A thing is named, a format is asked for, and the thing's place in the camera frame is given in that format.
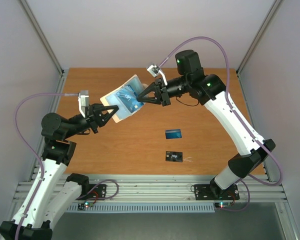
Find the black VIP credit card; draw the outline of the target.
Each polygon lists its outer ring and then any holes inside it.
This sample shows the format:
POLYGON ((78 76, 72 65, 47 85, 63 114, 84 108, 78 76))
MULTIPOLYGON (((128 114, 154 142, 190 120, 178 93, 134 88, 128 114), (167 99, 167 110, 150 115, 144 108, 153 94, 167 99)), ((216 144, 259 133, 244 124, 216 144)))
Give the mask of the black VIP credit card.
POLYGON ((179 151, 166 151, 165 161, 182 163, 183 162, 183 153, 179 152, 179 151))

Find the beige card holder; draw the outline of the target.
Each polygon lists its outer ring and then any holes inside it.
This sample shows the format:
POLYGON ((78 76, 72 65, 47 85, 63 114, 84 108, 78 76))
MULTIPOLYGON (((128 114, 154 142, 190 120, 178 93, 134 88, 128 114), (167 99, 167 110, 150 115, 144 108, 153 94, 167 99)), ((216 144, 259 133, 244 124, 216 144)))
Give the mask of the beige card holder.
POLYGON ((141 83, 135 74, 121 86, 100 98, 104 106, 118 106, 118 110, 112 115, 115 123, 119 123, 134 115, 145 104, 137 100, 138 95, 149 85, 141 83))

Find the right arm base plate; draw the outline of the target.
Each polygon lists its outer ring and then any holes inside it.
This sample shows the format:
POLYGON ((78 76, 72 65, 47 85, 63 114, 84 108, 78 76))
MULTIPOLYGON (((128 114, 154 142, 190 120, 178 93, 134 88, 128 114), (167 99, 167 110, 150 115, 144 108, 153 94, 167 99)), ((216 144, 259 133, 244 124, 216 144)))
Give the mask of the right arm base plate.
POLYGON ((230 201, 240 199, 238 186, 236 184, 232 184, 219 197, 213 195, 209 184, 194 184, 190 187, 190 190, 194 193, 195 199, 197 201, 230 201))

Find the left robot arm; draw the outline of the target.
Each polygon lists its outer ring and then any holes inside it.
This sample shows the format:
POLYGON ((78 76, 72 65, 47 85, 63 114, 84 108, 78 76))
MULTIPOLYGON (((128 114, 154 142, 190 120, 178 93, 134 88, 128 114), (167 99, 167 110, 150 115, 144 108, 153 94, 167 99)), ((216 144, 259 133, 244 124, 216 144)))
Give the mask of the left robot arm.
POLYGON ((50 240, 53 229, 68 207, 86 199, 91 191, 89 177, 72 173, 60 192, 53 191, 74 155, 76 143, 68 138, 85 131, 98 132, 119 110, 117 105, 91 104, 84 114, 66 119, 55 112, 41 121, 44 149, 39 157, 39 171, 28 195, 10 221, 3 221, 0 234, 5 240, 50 240))

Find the light blue credit card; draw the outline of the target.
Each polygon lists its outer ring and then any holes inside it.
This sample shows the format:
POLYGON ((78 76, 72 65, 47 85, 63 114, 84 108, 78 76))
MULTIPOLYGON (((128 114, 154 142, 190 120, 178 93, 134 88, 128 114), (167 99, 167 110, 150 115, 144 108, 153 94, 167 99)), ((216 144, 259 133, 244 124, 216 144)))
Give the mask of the light blue credit card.
POLYGON ((137 93, 131 86, 127 85, 121 88, 115 96, 122 102, 130 113, 134 113, 144 106, 143 102, 137 100, 137 93))

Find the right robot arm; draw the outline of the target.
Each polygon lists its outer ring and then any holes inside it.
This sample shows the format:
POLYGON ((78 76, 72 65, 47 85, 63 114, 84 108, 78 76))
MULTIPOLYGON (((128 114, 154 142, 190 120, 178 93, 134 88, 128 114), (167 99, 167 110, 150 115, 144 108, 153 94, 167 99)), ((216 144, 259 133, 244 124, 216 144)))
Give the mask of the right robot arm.
POLYGON ((179 77, 171 80, 166 79, 159 66, 152 64, 147 68, 156 79, 137 96, 137 100, 164 107, 170 105, 171 98, 188 93, 220 122, 238 153, 209 183, 211 195, 219 199, 228 193, 231 185, 263 163, 276 145, 272 139, 264 139, 253 129, 226 92, 222 80, 215 74, 204 73, 197 52, 183 50, 175 55, 175 61, 179 77))

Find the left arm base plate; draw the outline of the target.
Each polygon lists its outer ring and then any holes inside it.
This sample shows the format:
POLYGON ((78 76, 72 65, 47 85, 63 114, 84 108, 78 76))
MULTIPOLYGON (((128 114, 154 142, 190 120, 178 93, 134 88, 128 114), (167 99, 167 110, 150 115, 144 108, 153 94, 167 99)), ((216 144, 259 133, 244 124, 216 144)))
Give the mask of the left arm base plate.
POLYGON ((89 194, 85 196, 81 196, 78 198, 78 200, 86 201, 86 200, 104 200, 107 193, 107 185, 106 184, 100 184, 96 188, 92 190, 89 194))

